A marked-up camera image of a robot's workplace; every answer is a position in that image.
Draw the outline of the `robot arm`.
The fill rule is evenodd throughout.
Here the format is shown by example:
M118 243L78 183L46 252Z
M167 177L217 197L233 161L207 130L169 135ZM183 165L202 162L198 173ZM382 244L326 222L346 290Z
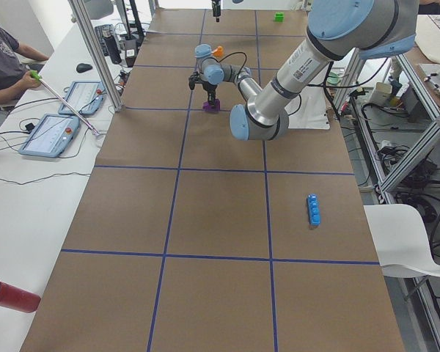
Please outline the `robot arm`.
M310 81L330 62L359 49L361 59L404 54L415 41L418 1L314 1L308 14L305 40L264 87L247 68L220 63L207 44L194 49L196 71L191 89L202 85L207 104L216 108L216 88L225 81L236 85L245 99L230 112L230 130L239 140L272 140L289 125L285 111Z

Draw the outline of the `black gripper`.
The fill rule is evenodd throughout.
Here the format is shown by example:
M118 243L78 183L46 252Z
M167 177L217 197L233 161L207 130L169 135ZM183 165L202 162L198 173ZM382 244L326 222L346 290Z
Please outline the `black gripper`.
M197 84L200 84L202 86L202 88L207 92L208 103L215 103L216 102L216 88L217 88L217 86L215 84L211 84L208 81L202 79L200 73L198 71L194 71L188 77L188 87L191 91L193 91Z

